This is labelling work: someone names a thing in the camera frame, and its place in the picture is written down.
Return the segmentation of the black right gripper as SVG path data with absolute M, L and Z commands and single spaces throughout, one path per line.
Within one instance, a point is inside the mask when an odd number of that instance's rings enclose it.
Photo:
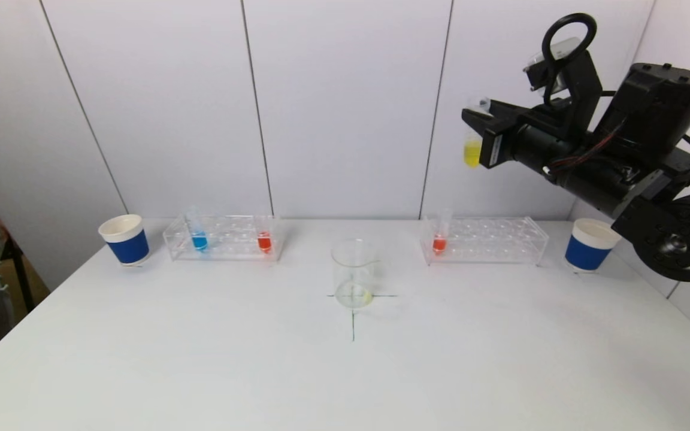
M 462 109 L 462 121 L 482 137 L 479 162 L 492 169 L 509 161 L 538 174 L 557 174 L 573 159 L 570 104 L 521 107 L 488 101 L 488 113 Z

